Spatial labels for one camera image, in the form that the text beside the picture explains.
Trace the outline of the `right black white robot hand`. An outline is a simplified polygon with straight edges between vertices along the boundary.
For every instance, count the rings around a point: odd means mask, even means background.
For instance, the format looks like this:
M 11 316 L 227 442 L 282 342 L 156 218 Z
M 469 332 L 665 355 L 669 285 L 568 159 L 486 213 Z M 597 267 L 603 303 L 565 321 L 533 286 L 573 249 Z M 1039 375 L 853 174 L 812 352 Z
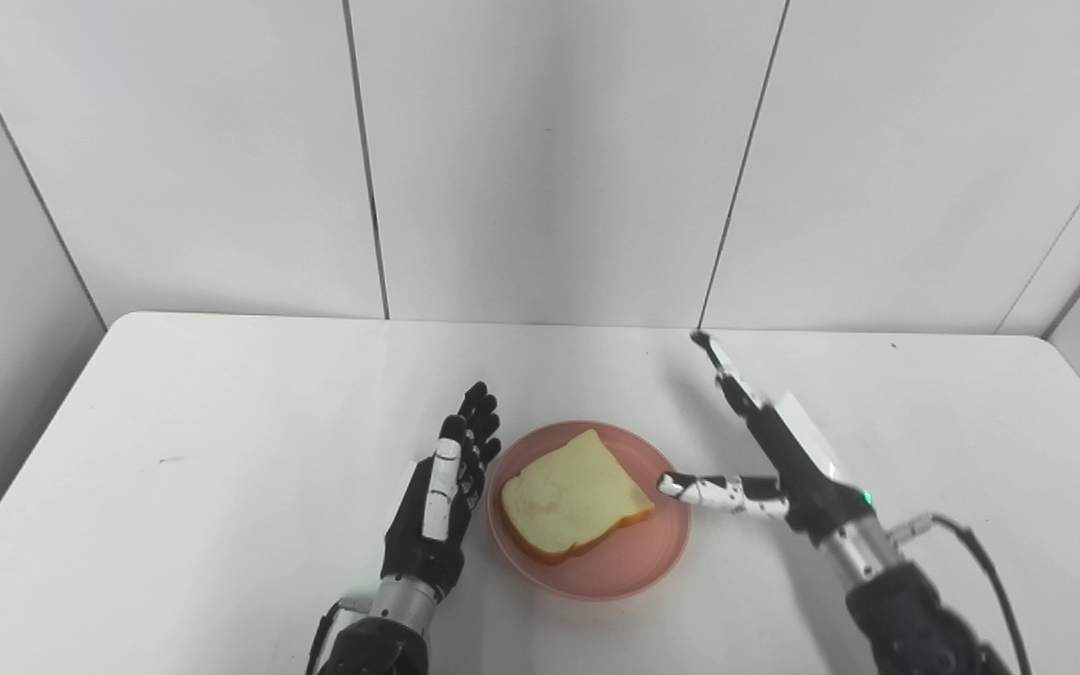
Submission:
M 774 474 L 725 477 L 664 472 L 656 480 L 657 491 L 679 503 L 784 519 L 794 534 L 805 534 L 814 546 L 875 516 L 869 497 L 861 488 L 829 477 L 818 465 L 774 402 L 739 375 L 711 334 L 696 330 L 690 338 L 707 354 L 725 402 L 745 423 Z

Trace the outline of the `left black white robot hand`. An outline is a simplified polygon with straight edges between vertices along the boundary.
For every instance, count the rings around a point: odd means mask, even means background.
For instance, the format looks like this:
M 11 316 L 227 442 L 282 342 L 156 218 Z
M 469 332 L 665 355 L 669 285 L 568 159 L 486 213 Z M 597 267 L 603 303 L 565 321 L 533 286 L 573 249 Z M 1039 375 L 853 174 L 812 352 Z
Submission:
M 488 467 L 502 451 L 497 409 L 488 384 L 476 382 L 445 417 L 432 453 L 414 465 L 384 534 L 382 577 L 419 581 L 437 600 L 458 584 L 469 522 L 483 499 Z

